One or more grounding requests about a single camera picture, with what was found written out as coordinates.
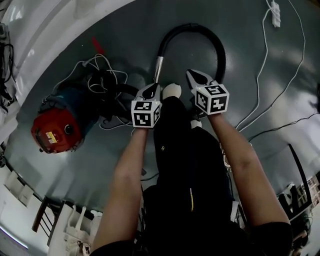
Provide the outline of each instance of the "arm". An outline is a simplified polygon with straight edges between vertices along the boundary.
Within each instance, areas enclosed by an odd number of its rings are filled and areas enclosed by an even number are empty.
[[[133,240],[141,203],[141,170],[147,142],[147,129],[139,129],[116,164],[110,196],[93,241],[92,252],[113,242]]]
[[[252,146],[221,114],[209,115],[208,118],[232,167],[235,185],[249,223],[253,226],[271,222],[289,224]]]
[[[297,239],[299,239],[299,238],[305,238],[305,237],[307,237],[308,236],[308,233],[307,233],[307,231],[302,231],[300,234],[298,234],[294,239],[293,239],[293,241],[296,241]]]

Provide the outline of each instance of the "gray floor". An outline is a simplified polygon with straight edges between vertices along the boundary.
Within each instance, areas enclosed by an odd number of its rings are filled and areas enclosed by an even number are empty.
[[[273,109],[243,132],[247,138],[316,112],[317,83],[320,81],[317,73],[320,70],[320,8],[307,0],[292,2],[303,22],[305,60],[297,78]],[[302,58],[303,37],[298,17],[287,0],[278,0],[278,3],[281,28],[275,29],[271,17],[267,18],[269,57],[260,77],[261,104],[252,117],[261,113],[283,90]],[[57,155],[40,153],[30,134],[42,98],[77,61],[96,53],[92,36],[105,49],[113,67],[129,73],[128,83],[142,87],[152,81],[159,44],[170,29],[184,23],[199,23],[210,28],[219,36],[226,51],[224,85],[230,92],[230,102],[225,118],[236,125],[257,102],[256,76],[265,55],[261,22],[266,10],[263,0],[136,0],[115,11],[71,43],[42,75],[18,114],[19,125],[10,136],[6,157],[40,196],[69,199],[101,209],[113,168],[132,129],[121,127],[104,131],[96,125],[81,149]],[[216,70],[216,55],[210,42],[193,33],[179,35],[172,42],[160,77],[163,85],[175,82],[182,86],[182,100],[187,107],[191,97],[186,81],[189,68],[212,75]],[[288,143],[295,148],[307,177],[319,170],[319,125],[320,116],[316,115],[311,120],[252,141],[276,192],[292,181],[301,182]],[[206,119],[203,127],[213,133]],[[152,136],[151,131],[145,153],[145,177],[157,173]]]

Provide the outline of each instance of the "sleeve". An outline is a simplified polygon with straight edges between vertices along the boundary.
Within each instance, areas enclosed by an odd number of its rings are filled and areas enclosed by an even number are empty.
[[[252,230],[251,238],[266,256],[288,256],[292,249],[293,234],[288,223],[272,222],[257,226]]]
[[[134,251],[133,241],[118,241],[109,243],[94,250],[91,256],[105,256],[105,255],[121,255],[121,256],[131,256]]]

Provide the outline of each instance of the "yellow label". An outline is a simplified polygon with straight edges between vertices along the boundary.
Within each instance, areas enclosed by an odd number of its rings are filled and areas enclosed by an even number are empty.
[[[54,134],[52,133],[52,131],[46,132],[45,134],[48,137],[48,139],[50,139],[49,140],[50,144],[57,143],[57,140],[56,140]]]

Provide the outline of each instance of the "white sneaker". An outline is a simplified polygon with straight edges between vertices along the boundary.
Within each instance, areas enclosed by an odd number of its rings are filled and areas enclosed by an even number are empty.
[[[196,127],[202,128],[202,122],[198,121],[198,120],[192,120],[191,121],[191,129],[196,128]]]
[[[165,100],[168,97],[175,96],[178,99],[180,98],[182,93],[181,86],[175,83],[169,84],[162,91],[162,99]]]

